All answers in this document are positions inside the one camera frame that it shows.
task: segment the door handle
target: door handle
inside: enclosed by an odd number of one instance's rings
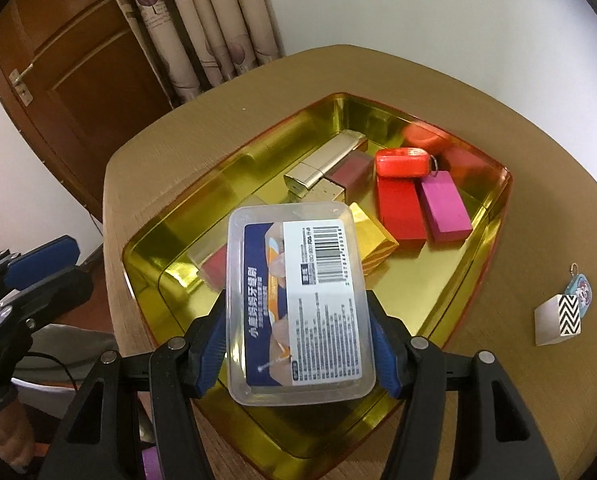
[[[30,72],[30,70],[32,70],[32,68],[34,68],[33,62],[30,63],[28,67],[21,73],[19,73],[16,69],[12,70],[12,73],[9,76],[9,80],[10,83],[12,83],[14,91],[16,92],[16,94],[25,106],[30,105],[32,99],[34,99],[34,96],[32,96],[30,90],[27,88],[27,85],[25,84],[25,81],[23,81],[22,79]]]
[[[21,82],[22,82],[22,79],[23,79],[23,78],[24,78],[26,75],[28,75],[28,73],[30,72],[30,70],[32,70],[32,68],[34,68],[34,63],[30,63],[30,64],[28,65],[28,67],[27,67],[25,70],[23,70],[23,71],[22,71],[22,72],[21,72],[21,73],[20,73],[18,76],[16,76],[14,79],[12,79],[12,84],[13,84],[14,86],[21,84]]]

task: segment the wooden door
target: wooden door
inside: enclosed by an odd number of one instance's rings
[[[30,64],[21,98],[10,74]],[[115,0],[10,0],[0,13],[0,98],[43,163],[99,219],[110,157],[171,109]]]

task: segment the pink block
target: pink block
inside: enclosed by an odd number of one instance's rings
[[[472,222],[448,171],[421,178],[421,202],[437,242],[465,240]]]

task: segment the yellow block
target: yellow block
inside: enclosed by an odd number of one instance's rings
[[[356,202],[349,208],[354,216],[358,251],[363,262],[363,274],[366,276],[394,252],[398,242],[381,222],[365,213]]]

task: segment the metal bolt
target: metal bolt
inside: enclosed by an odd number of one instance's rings
[[[167,348],[169,348],[170,350],[180,350],[184,346],[185,346],[185,339],[183,339],[182,337],[172,337],[167,342]]]
[[[424,350],[429,346],[429,341],[424,337],[416,336],[411,338],[411,345],[419,350]]]
[[[109,365],[116,360],[117,353],[114,350],[105,350],[101,354],[101,363]]]
[[[491,352],[483,350],[482,352],[478,352],[478,358],[485,364],[490,365],[494,361],[496,361],[496,357]]]

